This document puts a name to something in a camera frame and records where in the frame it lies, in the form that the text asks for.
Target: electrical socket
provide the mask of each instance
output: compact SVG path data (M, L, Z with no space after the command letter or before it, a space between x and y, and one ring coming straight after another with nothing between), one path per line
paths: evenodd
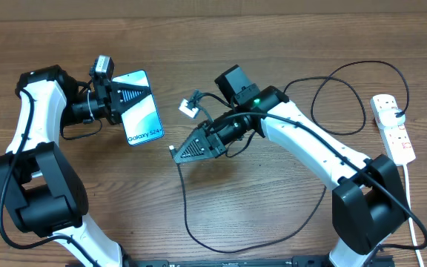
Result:
M383 118L383 113L380 114L380 111L389 109L400 110L397 100L391 95L380 94L371 98L370 105L374 112L375 120L379 125L380 136L382 137L388 157L399 166L415 160L416 155L414 154L413 146L406 132L404 121L403 124L391 127L383 127L380 121L380 115Z

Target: power outlet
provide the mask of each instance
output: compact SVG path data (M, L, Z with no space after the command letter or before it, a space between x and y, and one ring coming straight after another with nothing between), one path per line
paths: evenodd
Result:
M370 104L378 125L382 124L379 116L380 111L390 109L399 110L397 100L388 94L380 94L372 97ZM383 143L385 144L386 153L396 165L404 165L416 159L404 123L398 126L382 127L379 129Z

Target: white power strip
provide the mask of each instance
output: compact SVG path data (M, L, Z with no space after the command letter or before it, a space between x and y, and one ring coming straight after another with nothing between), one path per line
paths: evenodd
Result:
M408 201L409 208L411 209L411 197L409 190L409 175L407 163L416 159L413 146L409 140L408 133L405 128L405 118L402 119L395 117L394 110L399 111L397 100L388 94L380 94L371 98L371 109L374 112L375 120L377 121L380 135L382 136L383 144L385 145L388 157L394 161L398 166L403 166L405 173L405 187L406 187L406 200ZM409 229L411 232L411 240L413 245L417 245L416 236L414 233L413 220L408 219ZM420 267L424 267L424 262L421 257L421 252L416 250L416 256Z
M383 117L380 111L387 111L390 109L399 110L397 100L391 95L380 94L372 97L370 104L377 124L379 125L380 135L385 144L388 157L398 166L405 165L415 160L416 155L414 155L413 146L409 140L408 133L406 133L405 125L401 124L384 127L380 121L380 117ZM393 114L394 113L387 113L386 116L393 116Z

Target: wooden tabletop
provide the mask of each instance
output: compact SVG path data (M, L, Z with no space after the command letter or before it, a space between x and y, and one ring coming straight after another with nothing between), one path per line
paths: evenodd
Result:
M0 23L0 155L13 138L20 100L14 87L23 72L58 64L78 80L99 54L112 56L115 74L148 72L165 136L130 147L122 126L105 123L96 136L61 140L60 148L87 189L90 214L106 235L135 259L212 260L289 258L326 254L337 241L328 192L309 224L283 243L241 254L222 255L197 245L182 218L177 169L168 152L178 147L203 120L178 110L194 89L220 94L214 79L239 64L261 88L283 88L293 79L328 75L345 63L379 59L396 65L411 90L406 125L417 159L409 165L411 201L427 227L427 13L246 16L192 19L114 19ZM384 65L357 65L337 77L351 83L363 99L367 124L353 136L336 136L375 158L383 142L369 100L390 93L400 107L406 93L399 76ZM319 81L303 82L288 95L305 115ZM224 108L202 103L213 116ZM316 118L334 131L357 129L360 106L351 91L331 82L319 95ZM77 125L72 134L96 125ZM232 149L243 146L241 142ZM323 185L294 156L259 137L233 159L183 166L188 190L188 220L193 234L220 249L242 248L283 237L296 230L320 197ZM32 181L43 183L41 179ZM18 243L38 238L16 230L6 213L9 235ZM422 234L417 230L418 241ZM411 244L407 224L388 242ZM412 251L387 250L397 266L416 266ZM427 249L423 251L427 265ZM74 258L58 244L18 251L0 237L0 266L63 266Z

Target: robotic arm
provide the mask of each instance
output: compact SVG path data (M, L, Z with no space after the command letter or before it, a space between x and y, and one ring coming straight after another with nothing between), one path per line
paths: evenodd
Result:
M58 65L23 73L16 87L16 95L21 97L16 134L6 154L0 156L0 195L9 179L3 203L18 230L54 239L84 266L95 262L122 267L129 266L131 260L90 217L85 187L59 150L59 131L62 133L64 126L106 118L112 125L123 123L129 145L163 136L146 73L141 70L112 79L113 69L108 56L95 61L90 70L95 92L90 88L79 92L80 83ZM39 176L46 185L28 190L22 187Z
M237 65L215 83L232 110L213 122L199 124L178 150L171 147L177 164L217 158L226 152L228 143L252 129L281 145L332 191L333 224L340 237L329 254L328 261L334 266L362 266L375 247L408 219L407 213L378 189L372 188L366 195L361 191L363 186L371 187L363 179L363 174L369 174L407 205L397 166L388 157L370 159L338 142L304 116L278 89L270 86L260 91ZM198 113L195 97L194 101L184 100L179 109L195 117ZM333 150L356 168L345 164Z

